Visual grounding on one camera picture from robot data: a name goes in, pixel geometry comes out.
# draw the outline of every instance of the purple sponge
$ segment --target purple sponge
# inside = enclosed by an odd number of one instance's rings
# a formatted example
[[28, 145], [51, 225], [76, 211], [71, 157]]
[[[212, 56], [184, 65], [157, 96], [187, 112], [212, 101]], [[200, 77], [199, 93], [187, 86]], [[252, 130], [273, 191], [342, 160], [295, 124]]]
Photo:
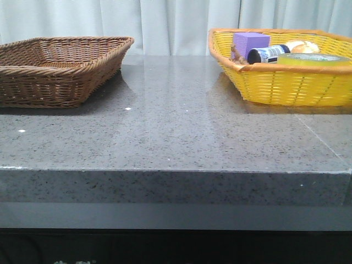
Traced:
[[239, 32], [233, 34], [233, 43], [236, 45], [238, 52], [247, 59], [249, 51], [253, 48], [269, 47], [270, 36], [256, 32]]

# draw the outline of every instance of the yellow lid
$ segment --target yellow lid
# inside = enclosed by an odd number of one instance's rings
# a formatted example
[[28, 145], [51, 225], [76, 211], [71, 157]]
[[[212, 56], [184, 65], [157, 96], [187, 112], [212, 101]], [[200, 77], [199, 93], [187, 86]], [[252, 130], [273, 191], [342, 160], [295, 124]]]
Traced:
[[322, 53], [286, 53], [278, 57], [278, 64], [300, 66], [346, 66], [351, 60], [346, 57]]

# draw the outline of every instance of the yellow container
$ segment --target yellow container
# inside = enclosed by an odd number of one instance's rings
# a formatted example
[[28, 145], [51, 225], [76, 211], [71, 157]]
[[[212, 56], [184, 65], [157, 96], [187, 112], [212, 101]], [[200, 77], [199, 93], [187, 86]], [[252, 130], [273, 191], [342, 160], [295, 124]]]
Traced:
[[345, 66], [305, 66], [270, 63], [238, 65], [229, 60], [235, 32], [270, 35], [270, 45], [290, 40], [317, 44], [321, 53], [352, 59], [352, 38], [321, 30], [212, 29], [209, 50], [243, 99], [285, 106], [345, 106], [352, 104], [352, 61]]

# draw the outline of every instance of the granite countertop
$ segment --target granite countertop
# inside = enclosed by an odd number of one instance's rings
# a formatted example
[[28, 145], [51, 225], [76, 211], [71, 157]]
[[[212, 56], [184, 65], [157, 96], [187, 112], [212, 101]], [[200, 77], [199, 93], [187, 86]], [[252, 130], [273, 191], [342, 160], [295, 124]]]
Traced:
[[245, 102], [212, 57], [127, 56], [79, 108], [0, 108], [0, 200], [351, 205], [351, 114]]

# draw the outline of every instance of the white curtain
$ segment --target white curtain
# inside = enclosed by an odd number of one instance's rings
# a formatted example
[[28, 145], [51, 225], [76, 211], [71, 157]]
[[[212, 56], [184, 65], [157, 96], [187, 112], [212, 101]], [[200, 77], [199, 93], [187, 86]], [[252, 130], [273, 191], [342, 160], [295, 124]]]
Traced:
[[352, 36], [352, 0], [0, 0], [0, 41], [132, 36], [128, 54], [208, 55], [211, 28]]

